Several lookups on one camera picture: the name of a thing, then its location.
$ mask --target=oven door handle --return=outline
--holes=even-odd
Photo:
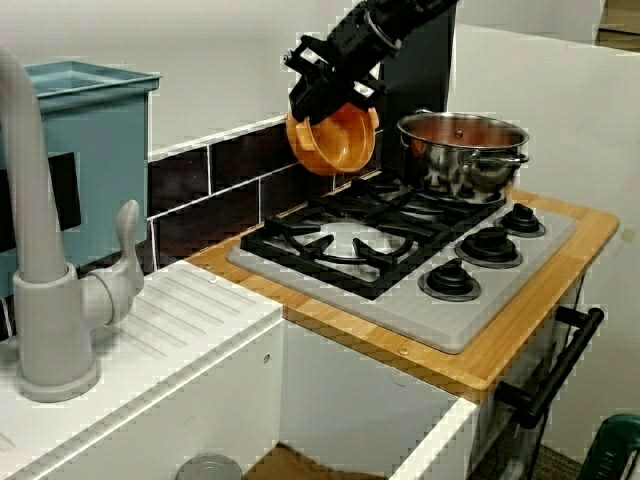
[[[571,343],[558,355],[556,364],[538,390],[531,394],[505,382],[500,382],[496,388],[495,399],[516,409],[514,418],[522,428],[533,429],[538,425],[604,320],[604,312],[592,308],[588,314],[584,314],[559,307],[555,319],[578,330],[574,332]]]

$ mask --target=teal box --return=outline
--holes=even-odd
[[[49,157],[75,157],[81,224],[62,232],[67,261],[78,267],[118,251],[115,218],[130,199],[140,205],[136,241],[144,241],[148,98],[160,75],[75,61],[25,69],[40,104]],[[0,148],[0,170],[6,168],[3,157]],[[0,253],[0,297],[11,294],[16,270],[15,249]]]

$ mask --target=gray faucet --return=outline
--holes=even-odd
[[[61,402],[97,383],[91,332],[121,320],[144,287],[135,252],[139,207],[131,200],[118,213],[122,258],[79,280],[64,257],[38,99],[25,69],[2,46],[0,129],[18,253],[13,276],[17,383],[33,401]]]

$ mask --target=wooden countertop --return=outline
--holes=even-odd
[[[449,355],[266,280],[226,261],[240,236],[209,247],[187,261],[284,305],[284,317],[331,340],[470,401],[481,402],[527,340],[555,310],[614,235],[611,214],[530,193],[511,199],[567,215],[577,231],[458,355]]]

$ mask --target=black burner grate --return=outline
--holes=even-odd
[[[504,204],[505,200],[481,206],[441,201],[402,185],[392,174],[382,173],[368,180],[355,179],[351,187],[335,195],[312,198],[307,207],[284,218],[267,219],[264,227],[242,237],[240,248],[374,300]],[[344,218],[400,237],[404,243],[391,253],[381,253],[355,238],[356,256],[345,258],[325,253],[334,241],[332,235],[306,245],[296,239],[319,232],[321,223]],[[273,245],[269,241],[274,238],[284,240],[297,253]],[[379,275],[367,281],[321,262],[369,265]]]

